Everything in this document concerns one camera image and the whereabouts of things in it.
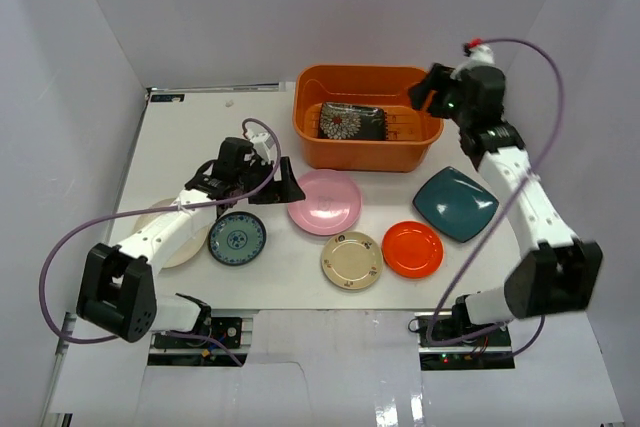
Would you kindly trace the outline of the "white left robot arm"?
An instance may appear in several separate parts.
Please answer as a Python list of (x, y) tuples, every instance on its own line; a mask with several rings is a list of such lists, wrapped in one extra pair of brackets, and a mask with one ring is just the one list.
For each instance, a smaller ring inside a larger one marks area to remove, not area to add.
[(89, 251), (77, 315), (129, 343), (153, 331), (177, 332), (188, 345), (202, 345), (211, 334), (208, 305), (185, 294), (158, 296), (162, 268), (241, 200), (278, 204), (304, 197), (274, 135), (226, 138), (217, 158), (201, 165), (168, 207), (156, 209), (154, 220), (114, 246), (98, 243)]

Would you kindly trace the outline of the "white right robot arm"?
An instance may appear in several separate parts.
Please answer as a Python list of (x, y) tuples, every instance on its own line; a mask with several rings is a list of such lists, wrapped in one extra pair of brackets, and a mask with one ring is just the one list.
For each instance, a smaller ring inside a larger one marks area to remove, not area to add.
[(413, 109), (457, 125), (462, 151), (491, 187), (520, 250), (501, 286), (456, 299), (451, 331), (466, 346), (491, 325), (586, 310), (603, 261), (598, 243), (580, 240), (544, 191), (522, 137), (504, 118), (505, 91), (495, 66), (439, 63), (408, 90)]

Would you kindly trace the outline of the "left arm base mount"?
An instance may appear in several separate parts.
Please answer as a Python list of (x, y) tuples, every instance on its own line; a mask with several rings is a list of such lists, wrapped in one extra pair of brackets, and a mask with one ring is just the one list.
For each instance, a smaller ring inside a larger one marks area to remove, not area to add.
[[(212, 317), (200, 334), (213, 337), (230, 350), (241, 347), (243, 331), (243, 319), (241, 317)], [(201, 349), (213, 347), (213, 344), (203, 340), (183, 339), (168, 336), (166, 334), (155, 334), (152, 340), (152, 347), (160, 350), (176, 349)]]

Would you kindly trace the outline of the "black square floral plate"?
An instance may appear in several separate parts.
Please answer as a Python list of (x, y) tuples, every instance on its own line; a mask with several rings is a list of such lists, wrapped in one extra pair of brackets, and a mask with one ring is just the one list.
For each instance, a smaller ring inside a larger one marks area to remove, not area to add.
[(318, 137), (338, 141), (385, 141), (386, 113), (378, 107), (325, 102), (320, 109)]

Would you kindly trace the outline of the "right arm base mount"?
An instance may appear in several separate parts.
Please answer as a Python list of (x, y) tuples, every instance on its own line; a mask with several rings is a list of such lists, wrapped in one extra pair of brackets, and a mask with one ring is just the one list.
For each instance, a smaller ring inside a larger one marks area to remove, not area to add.
[(407, 330), (418, 340), (418, 353), (424, 370), (483, 369), (497, 365), (500, 357), (512, 352), (509, 330), (500, 328), (490, 334), (464, 340), (453, 345), (439, 346), (438, 342), (448, 341), (462, 335), (450, 315), (440, 317), (432, 333), (433, 341), (427, 338), (430, 315), (414, 316), (407, 324)]

